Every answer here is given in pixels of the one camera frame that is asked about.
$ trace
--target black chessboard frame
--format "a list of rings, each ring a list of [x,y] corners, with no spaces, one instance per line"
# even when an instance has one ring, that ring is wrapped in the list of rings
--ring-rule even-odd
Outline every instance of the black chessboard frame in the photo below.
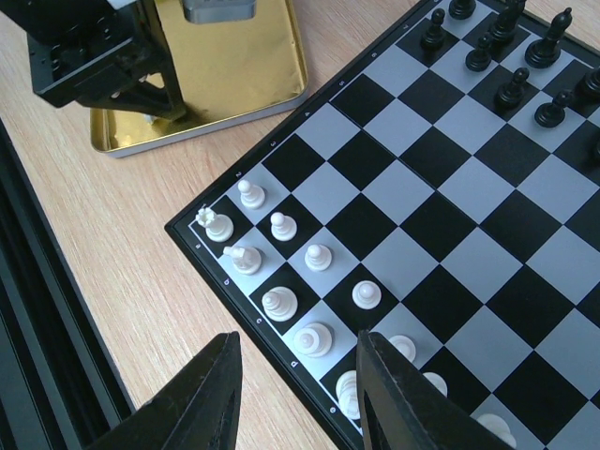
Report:
[[[504,0],[478,0],[496,12],[504,8]],[[230,186],[236,184],[241,173],[254,167],[272,151],[287,136],[291,135],[306,121],[312,113],[318,111],[323,104],[334,97],[337,92],[363,71],[379,54],[394,45],[413,26],[430,15],[440,0],[419,0],[399,20],[390,26],[382,35],[374,40],[368,47],[360,52],[348,63],[335,77],[317,90],[301,107],[283,120],[269,134],[261,139],[243,157],[235,162],[229,170],[214,181],[202,194],[192,200],[179,214],[173,217],[166,225],[165,231],[193,264],[202,279],[208,284],[218,299],[229,310],[252,341],[261,350],[269,363],[275,368],[279,376],[290,386],[294,394],[302,401],[312,416],[317,420],[332,441],[344,449],[363,449],[362,435],[357,432],[350,421],[339,411],[325,408],[324,405],[333,405],[331,399],[315,382],[311,375],[296,362],[296,358],[284,342],[276,335],[274,330],[265,326],[263,316],[252,306],[246,296],[236,287],[229,285],[229,276],[211,255],[210,250],[204,246],[190,243],[197,242],[188,228],[199,208],[215,202]],[[546,22],[526,11],[518,21],[531,32],[543,36],[549,27]],[[591,66],[600,65],[600,52],[584,42],[565,34],[562,40],[564,51],[587,62]],[[235,292],[235,296],[243,298],[244,302],[236,302],[225,290]]]

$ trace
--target gold tray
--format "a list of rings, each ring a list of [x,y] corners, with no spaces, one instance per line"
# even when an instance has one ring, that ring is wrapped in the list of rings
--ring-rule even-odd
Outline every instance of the gold tray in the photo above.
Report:
[[[283,113],[308,96],[307,66],[292,0],[258,0],[253,19],[187,22],[180,0],[156,0],[181,91],[185,119],[92,109],[94,148],[114,158]],[[149,82],[161,85],[159,75]]]

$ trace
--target chessboard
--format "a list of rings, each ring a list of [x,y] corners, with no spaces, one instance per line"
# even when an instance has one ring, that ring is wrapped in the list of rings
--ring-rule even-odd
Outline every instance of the chessboard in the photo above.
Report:
[[[598,448],[600,56],[524,3],[420,1],[165,227],[342,448],[359,330],[518,449]]]

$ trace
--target white chess piece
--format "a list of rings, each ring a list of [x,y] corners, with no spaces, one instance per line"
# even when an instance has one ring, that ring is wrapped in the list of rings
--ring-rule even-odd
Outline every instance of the white chess piece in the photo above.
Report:
[[[331,264],[331,250],[321,244],[308,246],[304,261],[313,272],[321,272]]]
[[[342,414],[351,420],[360,419],[356,370],[350,370],[337,379],[336,396]]]
[[[494,433],[505,443],[513,448],[517,448],[517,440],[511,434],[510,427],[504,419],[496,414],[482,414],[477,418],[482,426]]]
[[[225,242],[233,234],[233,222],[224,214],[217,214],[210,208],[201,208],[196,221],[206,229],[206,236],[211,241]]]
[[[263,261],[261,253],[254,247],[225,247],[223,254],[230,256],[235,270],[244,275],[255,274]]]
[[[431,382],[431,384],[438,388],[438,391],[445,397],[448,397],[448,385],[440,375],[433,372],[426,372],[423,375]]]
[[[412,339],[406,336],[397,335],[390,337],[390,343],[396,347],[396,349],[404,355],[411,363],[414,362],[416,357],[416,347]]]
[[[298,299],[291,289],[277,286],[262,296],[262,307],[272,321],[285,322],[296,313]]]
[[[361,309],[373,309],[382,301],[382,290],[372,281],[360,281],[352,289],[352,300]]]
[[[284,216],[281,213],[271,215],[271,234],[278,241],[290,241],[296,236],[298,226],[296,221],[290,216]]]
[[[297,351],[311,358],[319,358],[329,350],[333,343],[333,336],[329,328],[322,323],[309,323],[298,330],[293,337],[293,346]]]
[[[266,195],[262,187],[253,185],[248,180],[240,180],[237,189],[240,191],[240,201],[247,209],[259,209],[263,206]]]

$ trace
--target wooden surface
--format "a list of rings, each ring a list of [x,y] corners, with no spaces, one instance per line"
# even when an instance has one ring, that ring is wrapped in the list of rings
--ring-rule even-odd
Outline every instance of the wooden surface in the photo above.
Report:
[[[600,48],[595,2],[529,0],[527,9],[550,21],[574,7],[570,33]],[[297,0],[311,92],[414,3]],[[112,159],[92,150],[83,108],[55,110],[32,93],[24,35],[4,16],[0,42],[0,118],[135,405],[214,335],[238,330],[245,371],[238,448],[335,448],[163,231],[287,114]]]

